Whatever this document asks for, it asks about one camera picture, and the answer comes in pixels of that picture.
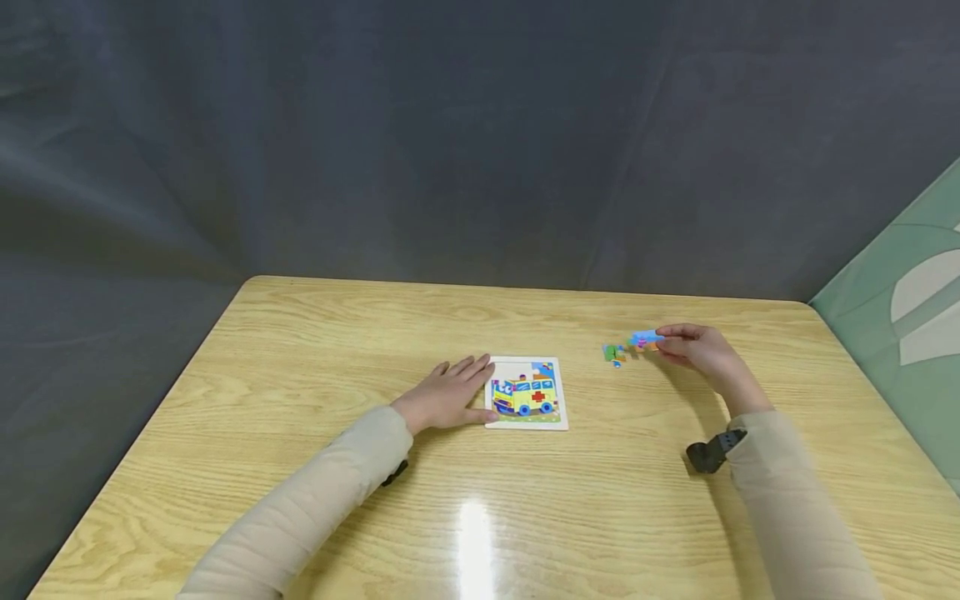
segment loose puzzle pieces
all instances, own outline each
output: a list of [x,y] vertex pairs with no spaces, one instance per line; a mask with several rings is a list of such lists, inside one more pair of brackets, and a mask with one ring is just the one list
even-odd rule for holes
[[630,337],[630,342],[626,348],[624,348],[622,344],[604,344],[603,357],[608,363],[612,363],[615,369],[619,369],[623,366],[623,361],[626,360],[624,353],[628,351],[627,348],[631,354],[646,349],[656,352],[658,350],[657,342],[664,339],[666,338],[662,335],[657,335],[657,331],[654,329],[634,331],[634,335]]

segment dark backdrop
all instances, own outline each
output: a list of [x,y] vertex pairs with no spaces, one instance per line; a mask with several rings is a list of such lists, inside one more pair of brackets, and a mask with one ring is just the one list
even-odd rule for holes
[[960,149],[958,17],[0,3],[0,597],[247,276],[808,300]]

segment green wall panel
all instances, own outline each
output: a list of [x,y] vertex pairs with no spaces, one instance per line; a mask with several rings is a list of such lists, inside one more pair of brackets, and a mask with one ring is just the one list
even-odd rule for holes
[[812,304],[960,493],[960,161]]

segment left hand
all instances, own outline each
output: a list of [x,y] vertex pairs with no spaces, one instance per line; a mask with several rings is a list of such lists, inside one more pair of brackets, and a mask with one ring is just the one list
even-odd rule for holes
[[446,429],[494,422],[497,420],[494,411],[467,408],[477,390],[493,375],[493,369],[489,354],[477,360],[468,356],[453,367],[441,363],[391,406],[407,421],[407,429],[415,436],[428,427]]

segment right hand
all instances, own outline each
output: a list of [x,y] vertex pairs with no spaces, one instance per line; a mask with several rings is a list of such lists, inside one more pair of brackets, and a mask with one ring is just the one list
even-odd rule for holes
[[657,342],[663,358],[702,373],[713,391],[723,396],[729,406],[733,402],[752,410],[772,408],[747,363],[717,329],[681,323],[664,325],[657,333],[666,338]]

